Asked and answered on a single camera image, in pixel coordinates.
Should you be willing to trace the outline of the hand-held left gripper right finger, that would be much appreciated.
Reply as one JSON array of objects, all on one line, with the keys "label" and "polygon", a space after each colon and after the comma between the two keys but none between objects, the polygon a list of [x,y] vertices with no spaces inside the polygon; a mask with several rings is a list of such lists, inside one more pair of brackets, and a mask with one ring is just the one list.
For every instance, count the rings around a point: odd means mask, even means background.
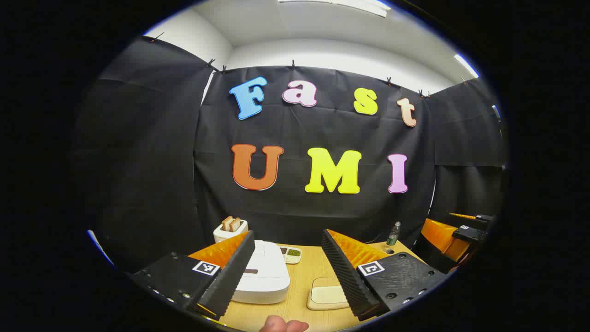
[{"label": "hand-held left gripper right finger", "polygon": [[388,255],[329,229],[322,250],[360,321],[401,311],[448,278],[408,252]]}]

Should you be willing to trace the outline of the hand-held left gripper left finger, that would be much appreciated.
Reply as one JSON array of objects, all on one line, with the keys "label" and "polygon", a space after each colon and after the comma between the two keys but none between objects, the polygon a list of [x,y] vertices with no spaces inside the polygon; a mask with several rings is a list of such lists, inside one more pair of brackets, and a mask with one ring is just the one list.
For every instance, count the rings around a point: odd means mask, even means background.
[{"label": "hand-held left gripper left finger", "polygon": [[254,232],[247,231],[190,255],[171,252],[131,279],[175,309],[219,320],[254,250]]}]

